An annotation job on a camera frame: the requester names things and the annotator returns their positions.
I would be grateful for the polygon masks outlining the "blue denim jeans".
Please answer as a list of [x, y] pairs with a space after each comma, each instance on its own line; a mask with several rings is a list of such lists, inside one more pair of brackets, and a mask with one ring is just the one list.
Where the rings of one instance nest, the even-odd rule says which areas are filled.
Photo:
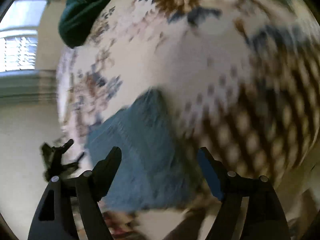
[[185, 209], [205, 198], [194, 152], [175, 134], [160, 90], [146, 91], [130, 107], [92, 127], [85, 149], [96, 164], [116, 146], [121, 164], [103, 198], [110, 210]]

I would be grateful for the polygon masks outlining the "black tripod-like stand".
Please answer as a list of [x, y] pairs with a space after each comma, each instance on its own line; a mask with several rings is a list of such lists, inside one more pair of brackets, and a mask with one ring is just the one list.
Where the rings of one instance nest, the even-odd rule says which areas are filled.
[[74, 144], [73, 139], [69, 139], [65, 144], [60, 147], [51, 147], [46, 142], [41, 146], [42, 158], [45, 165], [44, 179], [49, 182], [54, 176], [67, 178], [79, 169], [79, 163], [85, 156], [82, 152], [71, 163], [63, 164], [62, 156]]

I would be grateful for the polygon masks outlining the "grey striped curtain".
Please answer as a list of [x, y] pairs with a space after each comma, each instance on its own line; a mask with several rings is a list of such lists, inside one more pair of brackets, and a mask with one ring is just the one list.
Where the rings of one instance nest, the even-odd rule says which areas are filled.
[[1, 105], [56, 102], [55, 70], [10, 70], [1, 72]]

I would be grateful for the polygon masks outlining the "floral and checkered bed blanket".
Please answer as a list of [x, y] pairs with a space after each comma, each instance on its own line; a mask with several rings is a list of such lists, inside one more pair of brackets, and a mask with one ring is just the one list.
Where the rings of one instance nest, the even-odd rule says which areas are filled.
[[110, 0], [57, 72], [59, 121], [92, 127], [158, 89], [178, 139], [282, 188], [319, 141], [319, 22], [303, 0]]

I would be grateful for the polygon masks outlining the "bright barred window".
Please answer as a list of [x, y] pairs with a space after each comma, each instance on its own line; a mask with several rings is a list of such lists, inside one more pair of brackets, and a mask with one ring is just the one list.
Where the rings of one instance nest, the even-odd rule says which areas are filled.
[[46, 0], [16, 0], [1, 20], [1, 72], [35, 69]]

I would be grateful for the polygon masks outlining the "dark green cloth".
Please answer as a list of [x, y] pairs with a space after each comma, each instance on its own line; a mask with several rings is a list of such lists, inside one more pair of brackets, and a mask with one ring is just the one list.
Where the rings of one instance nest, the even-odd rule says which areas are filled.
[[91, 28], [110, 0], [67, 0], [60, 17], [59, 34], [70, 48], [84, 44]]

